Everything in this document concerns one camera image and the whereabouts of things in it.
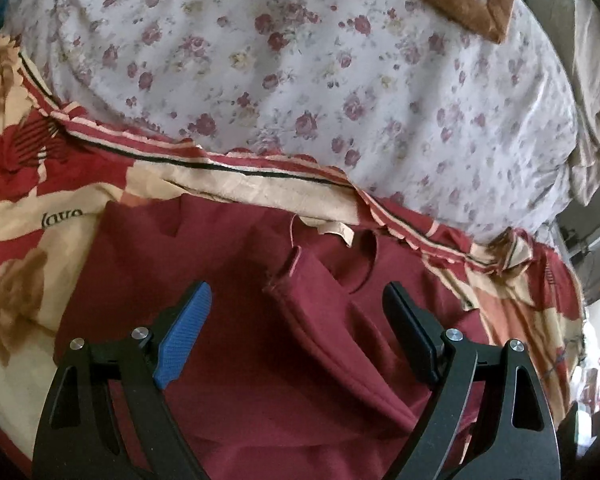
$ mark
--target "floral bedsheet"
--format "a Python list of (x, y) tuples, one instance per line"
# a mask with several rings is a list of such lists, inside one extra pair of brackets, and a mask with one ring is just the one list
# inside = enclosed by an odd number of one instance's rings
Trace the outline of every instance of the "floral bedsheet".
[(307, 154), (480, 241), (569, 201), (582, 127), (521, 0), (501, 45), (422, 0), (11, 0), (6, 31), (100, 120)]

